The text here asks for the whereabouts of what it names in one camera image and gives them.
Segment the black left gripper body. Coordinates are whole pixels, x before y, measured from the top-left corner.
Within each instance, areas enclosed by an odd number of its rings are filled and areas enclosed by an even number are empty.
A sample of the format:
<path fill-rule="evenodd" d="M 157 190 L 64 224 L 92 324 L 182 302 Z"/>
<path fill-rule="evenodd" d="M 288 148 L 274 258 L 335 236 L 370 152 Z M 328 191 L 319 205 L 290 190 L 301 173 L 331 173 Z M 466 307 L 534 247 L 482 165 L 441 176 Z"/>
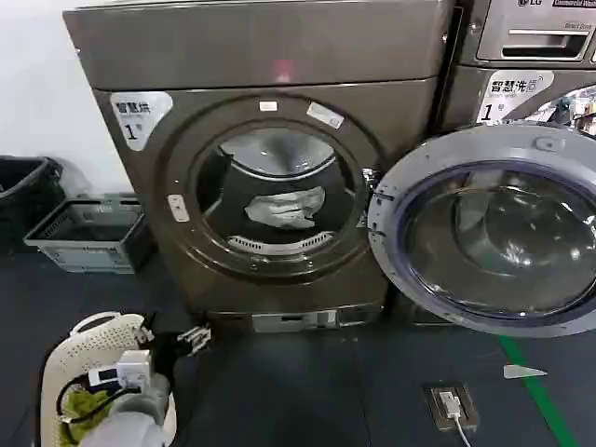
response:
<path fill-rule="evenodd" d="M 179 332 L 163 332 L 150 343 L 153 368 L 156 373 L 172 373 L 178 359 L 185 356 L 185 342 Z"/>

